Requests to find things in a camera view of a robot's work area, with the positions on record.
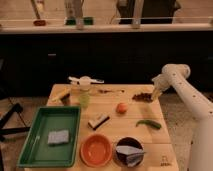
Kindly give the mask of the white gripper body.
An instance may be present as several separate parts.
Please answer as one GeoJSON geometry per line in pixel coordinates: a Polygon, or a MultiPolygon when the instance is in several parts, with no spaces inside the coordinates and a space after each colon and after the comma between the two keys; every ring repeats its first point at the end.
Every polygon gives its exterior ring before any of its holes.
{"type": "Polygon", "coordinates": [[[161,92],[164,92],[170,88],[170,84],[163,74],[159,74],[154,77],[152,82],[154,83],[154,87],[161,92]]]}

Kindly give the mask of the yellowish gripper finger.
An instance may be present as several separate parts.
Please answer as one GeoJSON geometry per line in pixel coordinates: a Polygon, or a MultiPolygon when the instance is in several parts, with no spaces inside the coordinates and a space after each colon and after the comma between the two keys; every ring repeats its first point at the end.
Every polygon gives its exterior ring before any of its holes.
{"type": "Polygon", "coordinates": [[[157,94],[157,99],[159,99],[162,95],[164,94],[163,91],[158,91],[158,94],[157,94]]]}
{"type": "Polygon", "coordinates": [[[153,92],[152,92],[152,96],[151,96],[151,99],[154,101],[156,100],[158,97],[159,97],[159,89],[157,88],[154,88],[153,92]]]}

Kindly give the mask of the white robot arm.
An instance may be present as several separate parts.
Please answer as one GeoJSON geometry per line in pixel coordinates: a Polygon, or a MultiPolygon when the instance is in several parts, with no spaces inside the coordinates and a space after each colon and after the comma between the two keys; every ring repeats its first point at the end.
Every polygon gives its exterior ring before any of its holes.
{"type": "Polygon", "coordinates": [[[198,121],[192,138],[188,171],[213,171],[213,102],[187,81],[190,74],[187,64],[164,65],[161,73],[152,79],[151,99],[157,99],[170,87],[175,89],[198,121]]]}

